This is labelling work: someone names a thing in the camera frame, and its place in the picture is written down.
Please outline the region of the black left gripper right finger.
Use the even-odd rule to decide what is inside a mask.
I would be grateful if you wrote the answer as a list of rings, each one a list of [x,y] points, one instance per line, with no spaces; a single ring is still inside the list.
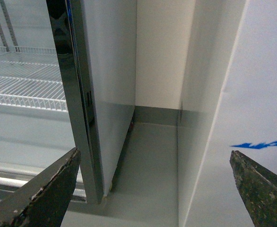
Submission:
[[[236,188],[256,227],[277,227],[277,175],[238,150],[230,156]]]

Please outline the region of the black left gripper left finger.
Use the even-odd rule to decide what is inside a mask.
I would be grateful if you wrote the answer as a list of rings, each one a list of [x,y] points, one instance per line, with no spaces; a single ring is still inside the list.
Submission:
[[[59,227],[73,192],[81,153],[73,148],[0,201],[0,227]]]

